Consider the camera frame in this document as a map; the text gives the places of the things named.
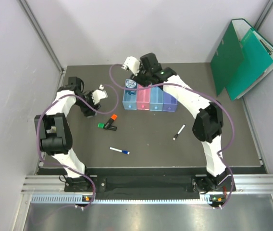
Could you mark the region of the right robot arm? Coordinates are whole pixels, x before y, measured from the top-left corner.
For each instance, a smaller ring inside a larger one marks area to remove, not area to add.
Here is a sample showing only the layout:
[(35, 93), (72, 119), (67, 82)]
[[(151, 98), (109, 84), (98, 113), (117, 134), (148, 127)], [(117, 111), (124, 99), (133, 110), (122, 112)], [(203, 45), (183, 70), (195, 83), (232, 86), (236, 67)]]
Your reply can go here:
[(131, 79), (144, 88), (160, 87), (173, 96), (193, 116), (192, 132), (201, 142), (206, 158), (206, 182), (209, 191), (235, 189), (231, 168), (223, 159), (222, 128), (223, 116), (229, 115), (214, 98), (191, 89), (170, 67), (163, 68), (156, 55), (148, 53), (140, 58), (128, 57), (124, 62), (131, 71)]

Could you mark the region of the pink plastic bin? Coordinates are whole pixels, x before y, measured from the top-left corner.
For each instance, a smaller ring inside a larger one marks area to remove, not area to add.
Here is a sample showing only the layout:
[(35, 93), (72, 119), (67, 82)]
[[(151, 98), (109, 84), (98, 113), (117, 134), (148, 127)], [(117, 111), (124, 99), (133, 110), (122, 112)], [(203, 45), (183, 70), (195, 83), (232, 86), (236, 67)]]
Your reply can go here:
[(137, 110), (149, 110), (150, 105), (150, 88), (144, 89), (140, 84), (137, 85), (136, 91), (136, 107)]

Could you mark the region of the purple plastic bin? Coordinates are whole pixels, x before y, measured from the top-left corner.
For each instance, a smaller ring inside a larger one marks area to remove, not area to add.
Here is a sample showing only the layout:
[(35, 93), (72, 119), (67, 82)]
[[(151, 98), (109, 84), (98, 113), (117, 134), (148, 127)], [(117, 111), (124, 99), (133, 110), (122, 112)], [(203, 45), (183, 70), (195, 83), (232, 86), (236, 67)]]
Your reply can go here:
[(163, 107), (164, 112), (175, 112), (177, 110), (177, 100), (172, 95), (163, 92)]

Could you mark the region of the blue slime jar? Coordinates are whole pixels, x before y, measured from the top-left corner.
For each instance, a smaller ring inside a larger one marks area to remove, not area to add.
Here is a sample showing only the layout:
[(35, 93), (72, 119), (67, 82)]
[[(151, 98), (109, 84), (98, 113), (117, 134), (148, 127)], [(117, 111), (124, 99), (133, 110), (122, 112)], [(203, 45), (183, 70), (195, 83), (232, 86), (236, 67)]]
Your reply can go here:
[(135, 89), (137, 89), (137, 83), (132, 80), (132, 79), (127, 79), (125, 82), (125, 92), (128, 95), (136, 95), (137, 91)]

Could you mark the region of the light blue bin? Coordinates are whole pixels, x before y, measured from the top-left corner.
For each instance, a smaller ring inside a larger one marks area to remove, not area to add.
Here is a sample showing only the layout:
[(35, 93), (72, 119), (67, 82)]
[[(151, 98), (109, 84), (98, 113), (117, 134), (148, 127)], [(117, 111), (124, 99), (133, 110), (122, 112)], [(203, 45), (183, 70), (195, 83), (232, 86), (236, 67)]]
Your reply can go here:
[(123, 95), (123, 106), (125, 110), (136, 110), (137, 103), (136, 103), (137, 96), (136, 95), (128, 95), (124, 90)]
[(162, 111), (163, 108), (163, 91), (159, 87), (150, 89), (150, 111)]

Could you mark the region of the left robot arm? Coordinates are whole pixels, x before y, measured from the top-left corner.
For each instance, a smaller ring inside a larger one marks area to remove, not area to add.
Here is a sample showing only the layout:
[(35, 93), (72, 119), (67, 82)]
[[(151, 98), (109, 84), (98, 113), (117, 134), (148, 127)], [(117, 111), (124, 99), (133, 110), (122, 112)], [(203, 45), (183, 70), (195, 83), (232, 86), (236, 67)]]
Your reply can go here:
[(56, 159), (65, 169), (66, 192), (85, 192), (92, 189), (92, 180), (87, 175), (87, 167), (73, 150), (73, 136), (67, 116), (77, 105), (85, 117), (93, 117), (100, 109), (100, 101), (107, 98), (104, 86), (84, 93), (84, 82), (78, 77), (69, 77), (68, 84), (57, 90), (52, 107), (43, 116), (35, 116), (38, 145), (41, 152)]

